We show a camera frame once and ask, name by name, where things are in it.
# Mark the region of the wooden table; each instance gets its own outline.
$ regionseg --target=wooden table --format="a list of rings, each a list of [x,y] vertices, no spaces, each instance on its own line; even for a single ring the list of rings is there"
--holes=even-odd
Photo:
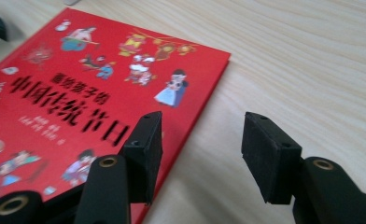
[[[11,39],[0,61],[62,0],[0,1]],[[263,202],[241,154],[244,114],[260,113],[342,165],[366,192],[366,1],[82,0],[73,8],[222,49],[231,62],[145,223],[294,223]]]

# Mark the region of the red cover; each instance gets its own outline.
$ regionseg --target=red cover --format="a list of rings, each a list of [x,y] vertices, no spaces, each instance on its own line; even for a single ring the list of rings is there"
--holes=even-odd
[[[117,153],[142,115],[162,111],[159,189],[230,54],[65,9],[0,62],[0,196],[48,200]],[[146,213],[132,205],[132,221]]]

